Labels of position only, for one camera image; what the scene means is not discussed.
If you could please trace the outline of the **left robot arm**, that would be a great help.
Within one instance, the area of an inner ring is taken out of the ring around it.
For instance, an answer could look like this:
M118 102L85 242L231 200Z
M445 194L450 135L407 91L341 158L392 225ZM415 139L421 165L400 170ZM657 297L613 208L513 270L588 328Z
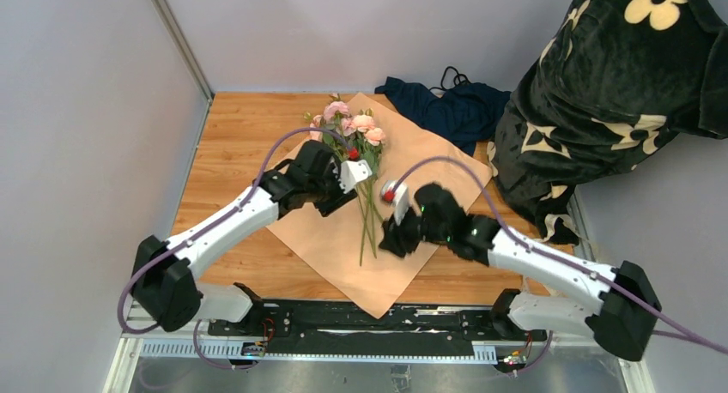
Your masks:
M252 293L200 283L200 277L239 242L307 203L330 215L354 200L357 185L372 174L354 149L343 160L322 142L304 142L293 159L262 167L250 187L206 220L168 239L144 239L121 299L131 296L153 329L174 332L196 320L221 319L243 336L254 335L263 313Z

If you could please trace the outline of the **fake rose stem one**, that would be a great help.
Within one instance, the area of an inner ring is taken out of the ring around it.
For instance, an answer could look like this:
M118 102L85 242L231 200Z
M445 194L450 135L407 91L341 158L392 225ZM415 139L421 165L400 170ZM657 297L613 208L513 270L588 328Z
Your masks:
M380 128L374 128L373 132L373 136L369 135L370 130L361 133L361 146L364 152L364 158L372 171L372 176L369 178L369 184L372 188L379 178L379 167L383 148L381 137L384 135L383 130Z

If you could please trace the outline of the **wrapping paper sheet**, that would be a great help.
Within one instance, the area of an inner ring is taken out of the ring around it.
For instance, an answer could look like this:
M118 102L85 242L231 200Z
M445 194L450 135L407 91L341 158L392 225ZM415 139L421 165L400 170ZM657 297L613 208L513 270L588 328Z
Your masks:
M385 132L384 151L373 194L405 176L410 193L436 182L458 205L469 209L492 176L489 167L446 139L358 93L349 102L354 112L370 109ZM323 217L311 205L295 210L268 228L293 253L371 316L382 317L413 281L437 247L418 245L405 258L377 249L383 238L379 218L363 220L364 199L355 199Z

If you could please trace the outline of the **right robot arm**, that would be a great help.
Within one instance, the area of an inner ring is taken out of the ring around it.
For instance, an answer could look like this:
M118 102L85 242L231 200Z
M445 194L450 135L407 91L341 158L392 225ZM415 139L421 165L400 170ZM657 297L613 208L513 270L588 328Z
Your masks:
M407 186L390 181L380 198L393 208L382 224L381 250L407 257L421 243L442 245L461 259L511 270L557 291L537 296L503 290L489 313L499 338L533 330L561 332L590 337L620 359L642 359L662 307L639 265L613 267L557 251L493 217L466 213L436 183L420 187L411 202Z

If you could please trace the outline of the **fake rose stem two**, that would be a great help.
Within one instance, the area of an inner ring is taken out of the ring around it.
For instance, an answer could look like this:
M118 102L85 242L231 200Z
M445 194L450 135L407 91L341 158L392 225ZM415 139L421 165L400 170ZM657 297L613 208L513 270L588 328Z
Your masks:
M332 147L341 161L346 159L351 160L352 151L355 151L356 157L358 157L361 151L357 147L357 141L355 140L355 129L351 126L353 115L348 104L343 101L339 93L332 93L329 95L329 98L331 99L329 104L324 107L321 113L311 114L310 112L304 112L303 119L311 129L323 128L336 133L337 136L320 131L310 131L308 138L324 142ZM356 202L363 225L359 251L359 266L361 267L363 265L365 251L371 244L372 234L369 232L368 226L369 207L364 203L365 187L361 184L355 191L357 194Z

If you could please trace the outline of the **fake rose stem three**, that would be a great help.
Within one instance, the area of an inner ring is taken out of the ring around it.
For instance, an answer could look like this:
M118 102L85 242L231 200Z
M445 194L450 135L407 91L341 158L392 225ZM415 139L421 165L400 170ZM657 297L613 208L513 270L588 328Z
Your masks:
M361 216L361 242L359 244L359 265L366 254L378 256L377 232L383 220L375 199L375 187L379 178L379 167L385 146L385 131L378 124L371 108L358 112L335 114L335 130L342 136L347 147L342 150L349 160L347 164L354 172L355 192Z

